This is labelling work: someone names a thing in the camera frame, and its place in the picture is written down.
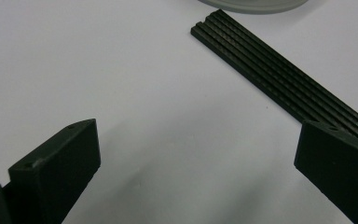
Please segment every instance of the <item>white surface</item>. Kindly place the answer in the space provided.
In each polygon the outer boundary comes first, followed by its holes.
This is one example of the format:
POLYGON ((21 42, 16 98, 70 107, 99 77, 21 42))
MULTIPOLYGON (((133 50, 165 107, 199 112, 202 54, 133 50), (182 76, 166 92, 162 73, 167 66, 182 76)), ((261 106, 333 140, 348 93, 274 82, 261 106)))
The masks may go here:
POLYGON ((212 7, 223 10, 249 13, 271 14, 284 12, 299 7, 308 0, 200 0, 212 7))
MULTIPOLYGON (((196 0, 0 1, 0 183, 96 118, 64 223, 350 223, 293 165, 300 124, 190 35, 196 0)), ((358 1, 228 13, 358 111, 358 1)))

